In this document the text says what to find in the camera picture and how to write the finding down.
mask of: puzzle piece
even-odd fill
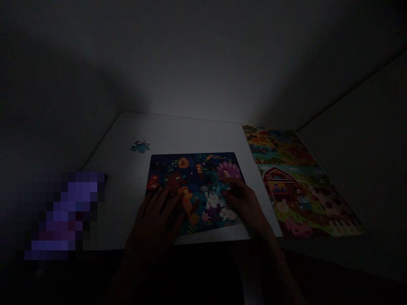
[[[147,143],[146,141],[136,141],[136,143],[134,143],[134,145],[131,147],[131,150],[138,153],[145,153],[146,150],[150,149],[148,147],[149,145],[150,143]]]

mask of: white table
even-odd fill
[[[144,154],[131,151],[136,140],[146,140],[150,150]],[[105,202],[99,203],[98,220],[91,224],[90,240],[84,243],[84,249],[124,247],[145,195],[151,155],[197,152],[234,152],[275,235],[282,236],[240,124],[124,111],[84,168],[108,175]],[[245,225],[223,227],[181,236],[176,244],[249,239],[249,231]]]

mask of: finger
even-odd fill
[[[157,200],[158,196],[161,194],[162,190],[163,190],[163,187],[160,186],[160,188],[154,194],[153,198],[151,198],[151,200],[148,202],[147,207],[145,208],[144,215],[148,216],[151,214],[151,211],[154,208],[154,204],[156,203],[156,200]]]
[[[242,179],[239,179],[239,178],[225,178],[223,181],[224,181],[225,183],[229,183],[229,184],[232,184],[232,185],[236,185],[236,186],[238,186],[238,187],[240,187],[240,188],[243,188],[243,189],[248,188],[248,186],[246,185],[246,183],[244,183],[244,182],[242,181]]]
[[[167,198],[168,192],[170,190],[170,186],[167,184],[162,191],[162,193],[158,196],[157,201],[154,205],[152,213],[160,214],[162,205],[164,204],[165,199]]]
[[[175,222],[174,227],[171,230],[172,241],[174,241],[177,238],[178,233],[182,228],[182,222],[184,221],[184,217],[185,213],[182,213],[181,215],[178,216],[177,221]]]
[[[137,217],[136,219],[140,219],[144,216],[145,213],[145,207],[147,206],[148,202],[150,201],[151,197],[153,194],[149,193],[143,200],[142,204],[139,207],[139,210],[137,212]]]
[[[233,196],[230,192],[222,190],[221,193],[222,193],[222,196],[228,202],[228,204],[231,204],[235,207],[237,207],[239,205],[240,201],[235,196]]]
[[[164,208],[162,215],[163,217],[165,217],[166,219],[168,219],[172,213],[172,211],[174,210],[177,202],[181,199],[181,194],[177,194],[175,195],[173,198],[171,198],[170,201],[168,201],[167,206]]]

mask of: hand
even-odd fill
[[[160,187],[154,196],[147,195],[140,206],[124,250],[123,264],[127,268],[147,272],[174,243],[182,227],[184,214],[178,217],[174,227],[168,231],[168,219],[181,198],[181,194],[177,194],[163,208],[169,189],[169,186],[164,189]]]
[[[239,178],[226,178],[223,181],[231,185],[229,191],[222,191],[227,203],[234,206],[243,221],[257,233],[261,235],[269,233],[271,227],[254,191]]]

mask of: colorful puzzle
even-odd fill
[[[169,196],[183,193],[170,222],[185,213],[180,235],[193,234],[242,223],[222,197],[221,190],[229,188],[226,177],[244,181],[233,152],[153,155],[146,193],[166,185]]]
[[[362,222],[293,130],[243,125],[284,237],[361,235]]]

